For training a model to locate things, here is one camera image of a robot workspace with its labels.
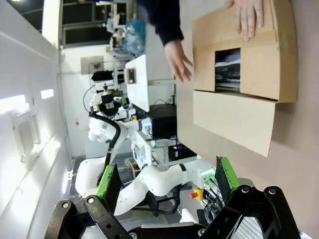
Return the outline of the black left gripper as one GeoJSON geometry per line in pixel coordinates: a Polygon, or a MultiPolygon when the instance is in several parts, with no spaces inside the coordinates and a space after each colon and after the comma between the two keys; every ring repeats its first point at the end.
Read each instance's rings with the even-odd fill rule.
{"type": "MultiPolygon", "coordinates": [[[[114,95],[108,94],[101,97],[102,102],[96,105],[97,111],[103,113],[108,117],[112,117],[118,113],[120,103],[114,99],[114,95]]],[[[128,107],[130,105],[129,98],[121,98],[122,107],[128,107]]]]}

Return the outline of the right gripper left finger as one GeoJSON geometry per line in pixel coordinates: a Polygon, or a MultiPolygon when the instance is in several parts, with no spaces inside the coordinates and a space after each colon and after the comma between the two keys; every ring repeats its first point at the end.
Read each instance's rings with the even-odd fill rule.
{"type": "Polygon", "coordinates": [[[56,204],[46,238],[80,239],[88,227],[96,226],[105,239],[130,239],[114,216],[121,186],[117,165],[108,165],[96,193],[76,204],[70,200],[56,204]]]}

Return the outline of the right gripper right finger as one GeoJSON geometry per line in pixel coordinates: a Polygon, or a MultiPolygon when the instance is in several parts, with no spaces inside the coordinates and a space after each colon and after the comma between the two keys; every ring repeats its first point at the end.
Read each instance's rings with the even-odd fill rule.
{"type": "Polygon", "coordinates": [[[216,158],[215,182],[225,203],[201,239],[229,239],[244,218],[255,218],[265,239],[299,239],[300,232],[281,188],[242,185],[227,157],[216,158]]]}

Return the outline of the person's right hand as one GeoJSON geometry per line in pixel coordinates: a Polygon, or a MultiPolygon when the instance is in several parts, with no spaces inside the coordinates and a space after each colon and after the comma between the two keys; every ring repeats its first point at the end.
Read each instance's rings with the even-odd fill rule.
{"type": "Polygon", "coordinates": [[[184,80],[190,81],[191,72],[186,67],[186,64],[192,66],[192,63],[186,57],[181,41],[170,41],[164,46],[164,50],[174,76],[181,82],[184,80]]]}

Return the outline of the person's left hand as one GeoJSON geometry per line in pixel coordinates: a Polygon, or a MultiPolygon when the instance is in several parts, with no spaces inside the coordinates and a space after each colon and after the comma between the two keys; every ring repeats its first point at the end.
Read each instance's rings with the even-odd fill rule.
{"type": "Polygon", "coordinates": [[[245,41],[255,36],[257,27],[264,25],[262,0],[227,0],[226,8],[235,7],[235,29],[242,34],[245,41]]]}

